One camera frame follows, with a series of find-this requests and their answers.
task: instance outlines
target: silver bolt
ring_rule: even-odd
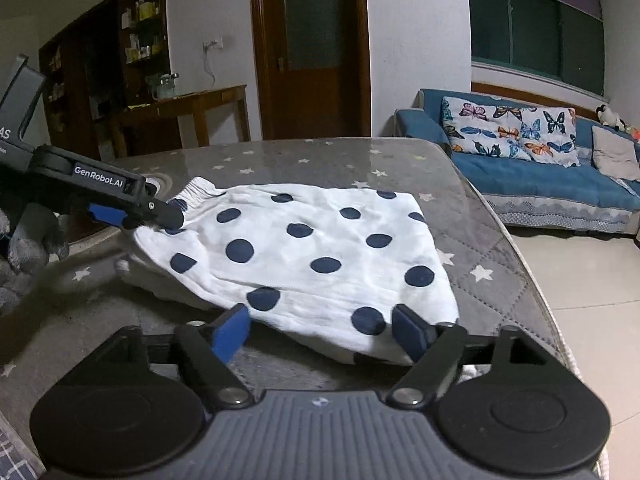
[[[424,399],[422,392],[415,388],[399,388],[391,394],[391,397],[403,406],[415,406]]]
[[[218,392],[218,398],[225,404],[242,404],[249,399],[249,393],[240,388],[224,388]]]

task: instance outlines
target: tiled floor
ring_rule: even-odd
[[[638,480],[640,249],[631,238],[516,229],[512,234],[582,378],[609,408],[610,480]]]

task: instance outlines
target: wooden table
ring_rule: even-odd
[[[249,118],[246,111],[246,85],[206,90],[191,94],[179,95],[171,99],[163,99],[149,105],[128,109],[111,117],[111,135],[113,147],[118,158],[127,156],[123,128],[137,126],[146,121],[177,118],[184,115],[193,116],[198,146],[209,145],[209,129],[207,128],[206,111],[230,103],[238,104],[240,118],[241,141],[251,140],[249,134]]]

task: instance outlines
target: couch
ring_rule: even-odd
[[[452,152],[441,126],[444,96],[486,106],[531,104],[471,92],[422,89],[419,108],[397,110],[395,114],[396,136],[430,140],[443,147],[505,225],[638,234],[640,182],[613,180],[592,163],[591,127],[601,126],[599,123],[577,118],[577,168]],[[640,146],[636,144],[639,156]]]

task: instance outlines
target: window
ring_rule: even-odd
[[[474,60],[602,95],[602,22],[557,0],[469,0]]]

